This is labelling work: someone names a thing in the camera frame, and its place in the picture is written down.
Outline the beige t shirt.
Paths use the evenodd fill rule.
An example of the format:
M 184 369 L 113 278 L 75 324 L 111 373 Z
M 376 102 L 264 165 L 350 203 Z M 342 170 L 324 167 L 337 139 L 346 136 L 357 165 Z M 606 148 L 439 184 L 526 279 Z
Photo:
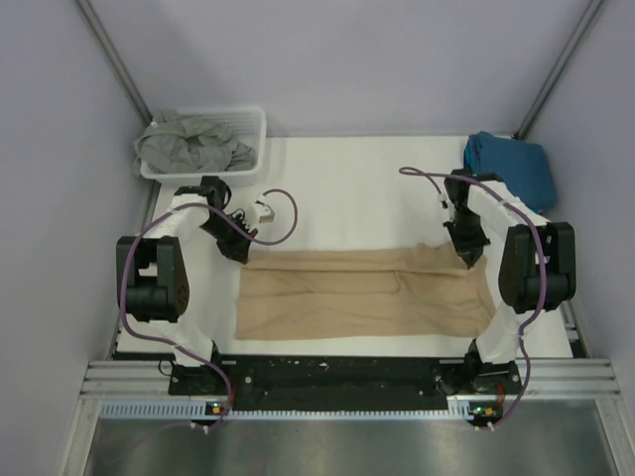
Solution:
M 473 338 L 496 305 L 485 259 L 450 244 L 353 251 L 258 251 L 240 274 L 238 340 L 441 335 Z

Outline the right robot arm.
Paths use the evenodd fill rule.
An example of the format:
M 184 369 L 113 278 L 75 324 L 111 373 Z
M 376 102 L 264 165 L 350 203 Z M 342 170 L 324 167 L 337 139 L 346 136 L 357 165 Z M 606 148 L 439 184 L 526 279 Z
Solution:
M 483 393 L 500 377 L 499 369 L 525 352 L 525 337 L 544 311 L 576 291 L 572 226 L 532 211 L 495 174 L 454 170 L 445 177 L 450 220 L 444 224 L 458 258 L 472 268 L 490 244 L 484 226 L 503 241 L 498 272 L 502 302 L 486 330 L 470 344 L 459 369 L 440 377 L 455 392 L 467 386 Z

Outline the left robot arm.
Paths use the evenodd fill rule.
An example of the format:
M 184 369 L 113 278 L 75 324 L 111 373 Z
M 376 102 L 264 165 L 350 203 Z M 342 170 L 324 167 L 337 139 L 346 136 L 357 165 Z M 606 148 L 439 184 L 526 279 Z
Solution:
M 116 243 L 117 300 L 126 334 L 163 346 L 178 365 L 191 367 L 190 380 L 204 393 L 218 391 L 225 379 L 223 367 L 211 360 L 214 342 L 198 325 L 213 258 L 246 263 L 259 224 L 272 216 L 264 195 L 237 202 L 225 181 L 204 178 L 176 188 L 143 232 Z

